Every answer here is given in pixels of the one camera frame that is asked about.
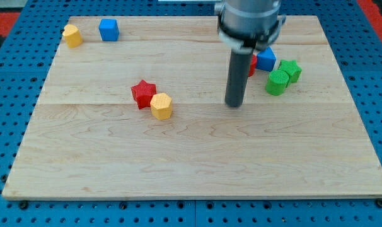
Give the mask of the blue block near arm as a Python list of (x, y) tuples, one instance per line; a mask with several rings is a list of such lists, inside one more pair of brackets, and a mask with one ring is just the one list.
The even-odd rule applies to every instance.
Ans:
[(256, 68), (259, 70), (271, 72), (276, 62), (276, 56), (270, 47), (259, 52), (257, 55)]

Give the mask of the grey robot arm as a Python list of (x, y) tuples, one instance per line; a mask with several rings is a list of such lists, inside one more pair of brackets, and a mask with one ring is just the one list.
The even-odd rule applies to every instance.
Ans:
[(281, 0), (222, 0), (214, 5), (220, 41), (237, 54), (263, 51), (278, 38), (286, 16)]

